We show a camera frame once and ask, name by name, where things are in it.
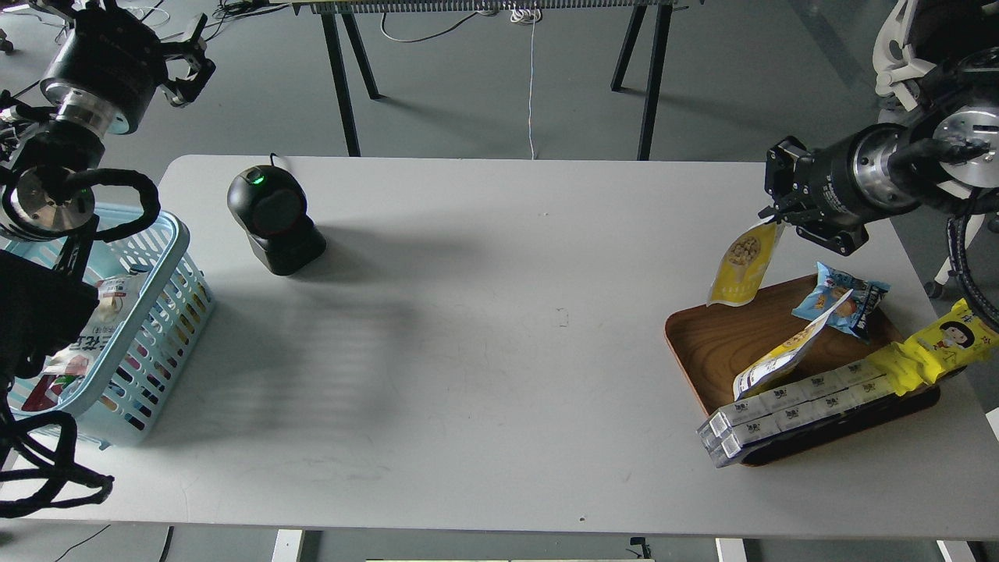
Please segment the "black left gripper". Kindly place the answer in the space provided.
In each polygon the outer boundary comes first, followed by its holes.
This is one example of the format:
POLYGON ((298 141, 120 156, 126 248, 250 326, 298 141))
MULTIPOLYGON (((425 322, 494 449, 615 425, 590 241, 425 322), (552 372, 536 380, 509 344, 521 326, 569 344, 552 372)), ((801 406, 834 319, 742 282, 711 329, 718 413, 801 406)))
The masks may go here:
POLYGON ((193 103, 215 73, 203 37, 209 18, 196 15, 178 41, 159 41, 152 29, 122 8, 101 1, 28 1, 32 9, 62 19, 70 29, 41 79, 47 100, 58 104, 79 90, 115 109, 113 134, 134 133, 154 93, 163 89, 172 107, 193 103), (184 61, 187 73, 169 77, 165 64, 184 61))

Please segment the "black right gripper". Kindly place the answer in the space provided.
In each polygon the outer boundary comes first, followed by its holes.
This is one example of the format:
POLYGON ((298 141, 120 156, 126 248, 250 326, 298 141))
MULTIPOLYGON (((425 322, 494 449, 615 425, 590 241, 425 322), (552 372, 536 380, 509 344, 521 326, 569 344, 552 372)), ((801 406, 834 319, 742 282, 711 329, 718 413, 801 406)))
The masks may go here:
POLYGON ((796 137, 767 150, 764 189, 774 203, 763 208, 764 222, 792 225, 799 237, 849 256, 869 241, 863 225, 909 213, 919 203, 890 178, 890 156, 899 149, 902 125, 873 125, 813 156, 796 137), (799 205, 807 188, 809 209, 799 205))

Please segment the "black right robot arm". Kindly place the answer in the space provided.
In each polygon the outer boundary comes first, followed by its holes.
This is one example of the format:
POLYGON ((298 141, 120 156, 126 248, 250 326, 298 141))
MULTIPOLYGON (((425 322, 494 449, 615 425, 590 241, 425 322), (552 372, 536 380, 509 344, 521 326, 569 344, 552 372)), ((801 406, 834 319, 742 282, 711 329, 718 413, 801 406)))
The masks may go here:
POLYGON ((792 225, 803 238, 849 256, 866 225, 926 206, 948 217, 950 274, 990 328, 997 307, 972 277, 965 237, 970 219, 996 214, 997 49, 945 60, 924 78, 908 124, 868 126, 825 148, 786 137, 768 151, 772 199, 759 216, 792 225))

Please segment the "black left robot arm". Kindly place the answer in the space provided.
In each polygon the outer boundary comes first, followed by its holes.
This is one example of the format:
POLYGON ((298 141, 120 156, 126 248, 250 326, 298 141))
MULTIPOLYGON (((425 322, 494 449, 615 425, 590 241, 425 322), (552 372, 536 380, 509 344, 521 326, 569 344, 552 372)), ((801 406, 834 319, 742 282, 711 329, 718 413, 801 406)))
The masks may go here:
POLYGON ((134 132, 156 91, 172 106, 189 105, 215 71, 204 53, 205 14, 181 39, 164 41, 115 1, 30 5, 60 17, 68 32, 39 82, 46 106, 2 92, 3 116, 29 125, 2 170, 2 232, 61 247, 51 266, 2 252, 2 449, 30 464, 2 481, 40 484, 31 496, 3 501, 4 518, 98 504, 111 493, 112 477, 76 460, 75 403, 89 408, 106 388, 97 368, 64 403, 24 419, 7 397, 16 380, 39 376, 48 357, 75 342, 96 310, 97 289, 84 278, 93 245, 140 233, 160 215, 150 178, 100 166, 104 135, 134 132))

